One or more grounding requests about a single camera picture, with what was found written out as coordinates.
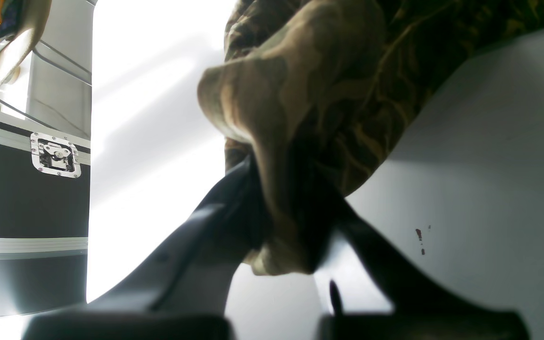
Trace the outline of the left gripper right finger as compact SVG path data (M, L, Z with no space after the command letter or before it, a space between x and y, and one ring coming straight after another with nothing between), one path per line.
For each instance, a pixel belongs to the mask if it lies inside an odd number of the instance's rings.
M528 340L513 311L483 308L416 268L332 189L309 200L324 306L317 340Z

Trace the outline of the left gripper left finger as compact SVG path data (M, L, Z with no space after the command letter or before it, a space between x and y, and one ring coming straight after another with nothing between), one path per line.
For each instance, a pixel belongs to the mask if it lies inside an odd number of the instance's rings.
M228 172L125 279L88 304L33 318L24 340L234 340L236 269L265 220L252 155Z

